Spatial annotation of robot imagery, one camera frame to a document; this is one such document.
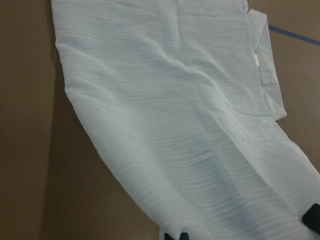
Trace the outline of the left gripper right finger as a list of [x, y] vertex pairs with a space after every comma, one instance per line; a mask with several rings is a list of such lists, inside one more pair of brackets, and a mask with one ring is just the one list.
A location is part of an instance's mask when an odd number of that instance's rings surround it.
[[302, 216], [302, 222], [315, 232], [320, 231], [320, 205], [315, 203]]

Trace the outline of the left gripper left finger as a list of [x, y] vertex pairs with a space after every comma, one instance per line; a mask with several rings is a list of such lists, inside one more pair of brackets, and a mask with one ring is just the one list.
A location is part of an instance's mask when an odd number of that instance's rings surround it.
[[164, 240], [190, 240], [189, 234], [187, 232], [182, 232], [179, 236], [171, 236], [168, 233], [163, 234]]

